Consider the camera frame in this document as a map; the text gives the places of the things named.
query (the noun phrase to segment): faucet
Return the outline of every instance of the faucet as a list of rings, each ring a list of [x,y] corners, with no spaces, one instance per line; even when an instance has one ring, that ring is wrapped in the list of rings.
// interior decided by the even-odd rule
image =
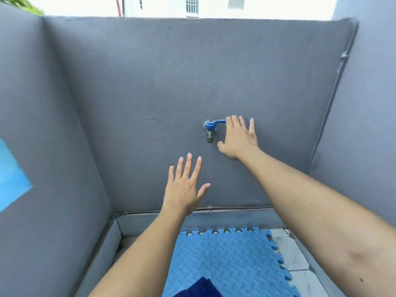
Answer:
[[[207,136],[207,142],[213,143],[213,132],[217,130],[217,125],[220,123],[225,123],[225,120],[215,120],[215,121],[206,121],[205,122],[205,130]]]

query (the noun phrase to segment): gray wall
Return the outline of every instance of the gray wall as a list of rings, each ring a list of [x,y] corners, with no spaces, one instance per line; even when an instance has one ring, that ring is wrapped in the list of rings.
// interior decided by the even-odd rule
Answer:
[[[396,0],[338,0],[359,32],[310,175],[396,226]]]
[[[66,297],[110,207],[42,19],[0,25],[0,137],[33,185],[0,212],[0,296]]]
[[[203,157],[203,206],[270,205],[203,122],[254,117],[259,145],[308,172],[349,20],[48,18],[114,211],[161,208],[170,163]]]

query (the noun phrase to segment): navy blue fabric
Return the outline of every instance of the navy blue fabric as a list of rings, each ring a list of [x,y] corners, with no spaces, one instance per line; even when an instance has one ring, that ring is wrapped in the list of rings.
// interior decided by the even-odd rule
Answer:
[[[223,297],[210,279],[201,277],[187,290],[177,293],[174,297]]]

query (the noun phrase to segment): tree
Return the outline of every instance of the tree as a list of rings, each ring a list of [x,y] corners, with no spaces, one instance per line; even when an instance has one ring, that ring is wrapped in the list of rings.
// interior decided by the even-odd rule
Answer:
[[[20,9],[26,10],[30,13],[34,13],[37,15],[43,15],[44,12],[36,7],[34,7],[29,1],[27,0],[0,0],[0,3],[5,3],[8,5],[12,5],[18,7]]]

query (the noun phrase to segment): person's right arm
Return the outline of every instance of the person's right arm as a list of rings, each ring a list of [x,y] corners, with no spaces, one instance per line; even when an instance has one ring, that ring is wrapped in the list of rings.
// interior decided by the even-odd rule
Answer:
[[[280,218],[347,296],[396,296],[395,228],[261,151],[253,119],[247,130],[243,118],[233,115],[226,128],[219,150],[251,171]]]

